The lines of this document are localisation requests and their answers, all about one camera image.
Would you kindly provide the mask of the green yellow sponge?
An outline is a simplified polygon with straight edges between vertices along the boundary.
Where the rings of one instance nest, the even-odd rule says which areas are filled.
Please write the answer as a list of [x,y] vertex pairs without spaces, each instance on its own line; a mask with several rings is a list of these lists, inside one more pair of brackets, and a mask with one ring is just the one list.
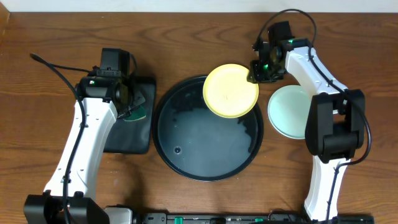
[[138,106],[135,108],[131,114],[124,118],[127,122],[138,121],[146,117],[146,111],[143,106]]

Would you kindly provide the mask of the light green plate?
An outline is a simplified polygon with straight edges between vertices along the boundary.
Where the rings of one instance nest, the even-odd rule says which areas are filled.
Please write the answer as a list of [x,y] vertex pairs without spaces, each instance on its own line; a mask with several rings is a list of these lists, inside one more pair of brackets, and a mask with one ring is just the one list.
[[305,139],[305,127],[310,98],[300,85],[288,85],[276,90],[268,103],[271,125],[283,136]]

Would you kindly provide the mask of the yellow plate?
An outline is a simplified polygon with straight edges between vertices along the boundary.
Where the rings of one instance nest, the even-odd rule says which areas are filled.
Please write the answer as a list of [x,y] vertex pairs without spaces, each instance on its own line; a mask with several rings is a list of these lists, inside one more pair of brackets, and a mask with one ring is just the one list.
[[248,113],[259,96],[259,86],[247,81],[248,75],[248,68],[232,63],[212,70],[203,85],[207,107],[223,118],[238,118]]

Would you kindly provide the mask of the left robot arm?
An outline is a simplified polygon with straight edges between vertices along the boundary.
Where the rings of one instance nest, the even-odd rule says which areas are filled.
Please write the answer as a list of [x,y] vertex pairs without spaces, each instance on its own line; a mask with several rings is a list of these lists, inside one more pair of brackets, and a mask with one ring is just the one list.
[[40,195],[28,195],[28,223],[140,223],[134,210],[96,202],[96,180],[109,133],[141,94],[141,79],[83,77],[73,89],[75,114],[67,143]]

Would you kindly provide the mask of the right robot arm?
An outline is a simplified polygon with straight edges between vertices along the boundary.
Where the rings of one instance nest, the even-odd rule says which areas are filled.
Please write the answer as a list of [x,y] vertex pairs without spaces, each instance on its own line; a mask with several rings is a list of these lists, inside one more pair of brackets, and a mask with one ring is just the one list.
[[345,170],[355,164],[352,158],[364,138],[371,137],[364,94],[335,79],[308,39],[284,36],[265,42],[258,38],[252,48],[259,58],[251,62],[249,82],[275,82],[289,73],[310,98],[304,139],[313,168],[303,209],[309,221],[331,223],[338,216]]

